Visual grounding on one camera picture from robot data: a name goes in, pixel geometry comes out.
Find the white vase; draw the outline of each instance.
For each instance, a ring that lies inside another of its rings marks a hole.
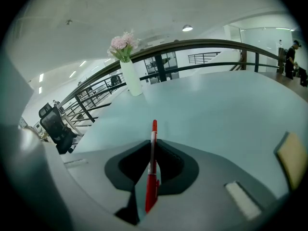
[[[128,63],[121,62],[121,69],[126,85],[133,96],[142,94],[141,82],[131,60]]]

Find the black mesh chair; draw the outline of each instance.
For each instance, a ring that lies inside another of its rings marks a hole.
[[[65,154],[67,151],[72,153],[73,138],[77,135],[63,123],[58,108],[47,103],[38,115],[41,118],[40,124],[56,144],[59,154]]]

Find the red pen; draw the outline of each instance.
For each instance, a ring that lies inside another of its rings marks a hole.
[[[145,198],[145,211],[148,213],[157,201],[157,189],[159,181],[156,180],[156,160],[154,158],[154,151],[157,141],[157,121],[153,121],[151,133],[151,158],[148,169],[148,180],[146,184],[146,198]]]

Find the fluorescent light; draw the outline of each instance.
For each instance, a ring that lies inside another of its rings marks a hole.
[[[41,74],[41,75],[39,76],[39,82],[42,82],[42,81],[43,81],[43,76],[44,76],[44,74]]]
[[[69,77],[72,77],[75,73],[76,73],[76,71],[74,71]]]
[[[191,31],[192,29],[193,29],[193,27],[191,25],[185,25],[185,26],[183,26],[182,31],[188,32],[188,31]]]
[[[82,64],[79,65],[79,67],[81,67],[86,61],[83,61]]]

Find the tabletop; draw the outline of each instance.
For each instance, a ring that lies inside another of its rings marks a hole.
[[[266,185],[288,192],[273,151],[285,132],[308,148],[308,103],[278,82],[249,71],[179,78],[121,93],[106,107],[74,153],[115,148],[151,137],[223,156]]]

